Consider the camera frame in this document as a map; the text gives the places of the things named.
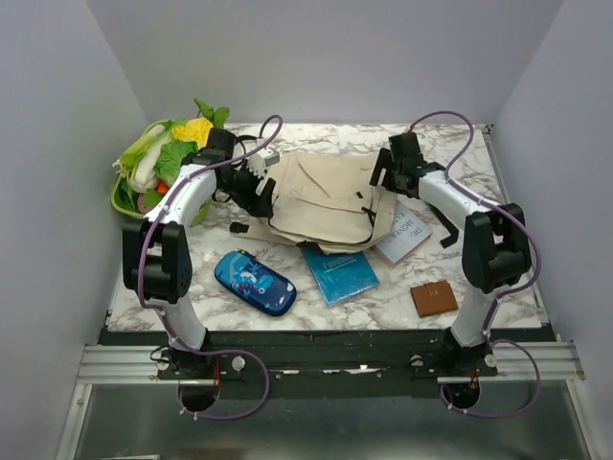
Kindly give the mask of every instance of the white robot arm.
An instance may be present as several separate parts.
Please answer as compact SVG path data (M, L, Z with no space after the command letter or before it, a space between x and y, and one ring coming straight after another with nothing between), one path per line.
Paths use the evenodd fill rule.
M144 295L146 299L156 299L155 311L169 333L170 345L179 351L187 350L176 337L201 351L207 342L207 330L195 315L188 296L192 261L185 233L202 203L221 190L251 215L272 216L271 194L275 182L269 179L261 191L259 186L266 169L279 161L279 154L273 149L261 149L238 168L227 165L200 173L206 166L232 159L235 143L236 137L231 132L212 129L206 148L184 160L179 177L160 203L142 220L128 222L124 227L124 283L137 290L145 234L157 220L149 246L160 244L162 254L147 253L143 267ZM181 186L186 180L189 183Z
M447 227L464 230L462 266L469 286L447 340L454 355L452 360L485 346L484 331L489 326L486 323L496 294L516 284L532 263L526 236L491 209L502 208L524 223L521 208L488 200L458 183L451 185L443 166L423 159L418 137L411 131L391 137L390 148L381 149L371 185L421 199Z

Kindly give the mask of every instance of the blue book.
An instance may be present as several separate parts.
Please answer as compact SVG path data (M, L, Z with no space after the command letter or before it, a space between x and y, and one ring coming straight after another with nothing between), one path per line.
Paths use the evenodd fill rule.
M362 252L326 255L308 249L302 251L328 305L379 284L371 264Z

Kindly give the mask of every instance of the marble surface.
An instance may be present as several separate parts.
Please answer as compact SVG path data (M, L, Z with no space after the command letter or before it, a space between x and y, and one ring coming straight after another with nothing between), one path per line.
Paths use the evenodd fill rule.
M248 125L229 128L236 134L257 134L259 129ZM378 152L380 147L387 145L389 136L404 129L404 125L286 125L273 146L281 153L306 149L330 155L368 154ZM465 126L426 125L416 132L425 157L443 165L462 147L467 137ZM502 200L479 130L472 147L451 173L473 191ZM447 235L446 231L427 206L416 199L400 199L433 229L434 235L394 269L389 269L372 249L366 251L380 286L331 307L326 306L298 248L231 235L230 222L247 222L248 215L234 203L214 203L204 222L188 233L193 262L190 296L198 318L214 331L442 329L450 326L457 312L420 318L409 288L448 280L461 305L466 284L461 268L462 236L458 243L443 249L439 240ZM298 297L287 314L279 318L267 316L240 301L216 281L213 272L217 262L227 252L238 248L255 255L294 283ZM116 287L110 308L110 331L162 331L155 313L141 309L134 292L125 289L122 283ZM494 327L539 327L540 310L532 291L514 294L501 305Z

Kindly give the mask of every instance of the blue zipper pouch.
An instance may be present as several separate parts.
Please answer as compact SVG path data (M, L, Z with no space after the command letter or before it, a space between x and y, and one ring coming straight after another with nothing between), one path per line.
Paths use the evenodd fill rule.
M223 256L215 267L215 278L237 297L270 316L285 314L296 300L292 283L245 251Z

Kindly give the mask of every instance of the gray wall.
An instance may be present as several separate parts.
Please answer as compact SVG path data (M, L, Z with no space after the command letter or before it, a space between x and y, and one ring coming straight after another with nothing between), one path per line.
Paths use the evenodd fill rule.
M89 0L150 120L491 123L561 0Z
M545 261L547 312L577 342L613 452L613 3L567 0L506 103L494 145Z
M39 460L117 275L110 164L146 119L84 2L3 2L0 61L0 456Z

